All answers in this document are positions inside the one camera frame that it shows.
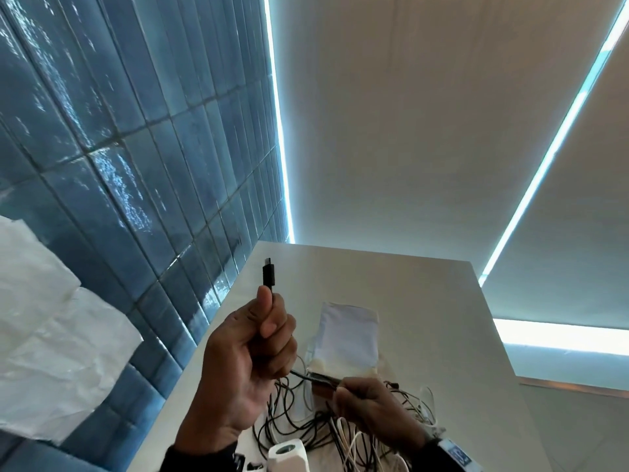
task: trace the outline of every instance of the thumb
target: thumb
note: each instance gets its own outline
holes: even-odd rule
[[[244,344],[251,341],[273,307],[273,294],[266,286],[259,286],[256,299],[232,313],[230,329],[234,340]]]
[[[345,417],[359,427],[364,424],[368,405],[366,400],[353,395],[349,389],[339,386],[334,391],[332,401],[334,403],[334,412],[338,416]]]

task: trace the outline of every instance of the white table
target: white table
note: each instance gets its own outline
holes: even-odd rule
[[[380,351],[405,390],[432,389],[447,436],[486,472],[551,472],[468,262],[267,242],[256,245],[129,471],[159,469],[194,396],[207,336],[255,296],[266,257],[276,266],[275,291],[297,319],[299,342],[316,333],[323,301],[377,311]],[[245,431],[239,451],[248,460],[252,444]],[[318,461],[310,459],[313,472]]]

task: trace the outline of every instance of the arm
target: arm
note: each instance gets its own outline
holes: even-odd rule
[[[210,334],[201,378],[161,472],[235,471],[240,432],[264,411],[276,379],[297,357],[295,318],[265,286]]]
[[[379,380],[345,378],[334,392],[333,405],[336,414],[410,461],[413,470],[482,472],[452,441],[429,437]]]

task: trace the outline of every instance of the black sleeve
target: black sleeve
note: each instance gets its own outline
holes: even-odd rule
[[[448,453],[439,445],[440,442],[440,439],[430,441],[412,458],[413,471],[463,472],[465,466],[473,462],[456,444],[448,441],[453,446]]]
[[[178,452],[170,446],[163,458],[160,472],[237,472],[234,452],[236,445],[228,445],[222,451],[205,456],[190,456],[183,452]]]

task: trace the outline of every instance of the hand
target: hand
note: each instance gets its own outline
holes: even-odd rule
[[[255,300],[232,312],[209,336],[199,387],[177,433],[187,454],[218,452],[253,426],[276,379],[297,357],[295,318],[284,299],[258,288]]]
[[[383,444],[412,457],[428,441],[427,433],[387,387],[373,378],[345,378],[334,392],[334,412],[375,436]]]

